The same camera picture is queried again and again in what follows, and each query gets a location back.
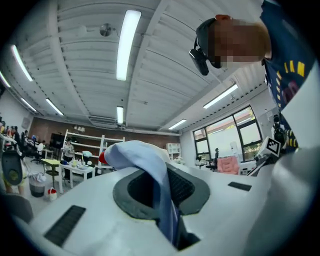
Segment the pink armchair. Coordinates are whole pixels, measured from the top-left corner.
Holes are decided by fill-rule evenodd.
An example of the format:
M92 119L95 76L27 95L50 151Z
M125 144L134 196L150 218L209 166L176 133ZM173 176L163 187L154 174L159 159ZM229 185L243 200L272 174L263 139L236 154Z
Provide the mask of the pink armchair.
M223 174L238 174L239 165L235 156L218 158L218 172Z

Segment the ear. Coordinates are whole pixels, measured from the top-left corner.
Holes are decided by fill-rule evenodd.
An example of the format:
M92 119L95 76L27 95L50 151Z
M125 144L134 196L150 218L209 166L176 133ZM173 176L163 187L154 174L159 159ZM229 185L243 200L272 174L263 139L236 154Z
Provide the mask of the ear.
M229 15L226 15L226 14L217 14L215 16L215 19L217 21L224 21L224 20L231 20L232 18Z

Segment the window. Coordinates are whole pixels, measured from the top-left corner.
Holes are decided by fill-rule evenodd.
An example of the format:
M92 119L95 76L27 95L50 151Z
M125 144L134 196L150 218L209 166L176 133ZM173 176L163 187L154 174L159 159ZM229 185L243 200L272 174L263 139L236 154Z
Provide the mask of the window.
M219 157L236 155L243 160L239 133L232 116L216 122L206 128L211 158L215 158L216 148L219 149Z
M236 156L240 162L252 161L261 145L262 136L250 106L193 133L197 157Z

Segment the ceiling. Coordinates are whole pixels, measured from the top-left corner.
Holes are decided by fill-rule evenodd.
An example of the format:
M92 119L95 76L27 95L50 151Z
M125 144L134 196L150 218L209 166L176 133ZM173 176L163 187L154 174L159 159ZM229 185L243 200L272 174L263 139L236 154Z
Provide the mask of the ceiling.
M264 67L214 69L202 76L189 57L195 30L216 14L257 21L262 0L51 0L40 2L13 33L2 53L0 70L17 98L25 98L39 115L94 126L117 118L124 107L125 125L153 131L191 129L232 104L266 89ZM116 79L119 35L126 10L142 13L127 80ZM100 35L108 23L115 31ZM17 65L15 44L33 81ZM232 95L212 107L203 105L234 83ZM50 100L64 113L57 116Z

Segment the neck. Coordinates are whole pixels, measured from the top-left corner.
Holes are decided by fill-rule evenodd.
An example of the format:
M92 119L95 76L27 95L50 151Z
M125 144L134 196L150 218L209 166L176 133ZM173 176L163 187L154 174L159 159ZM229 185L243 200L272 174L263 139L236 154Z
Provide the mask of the neck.
M272 49L271 49L271 40L269 36L268 29L266 25L261 21L258 22L257 25L261 28L262 30L262 36L263 36L263 49L264 49L264 57L266 59L271 59L272 57Z

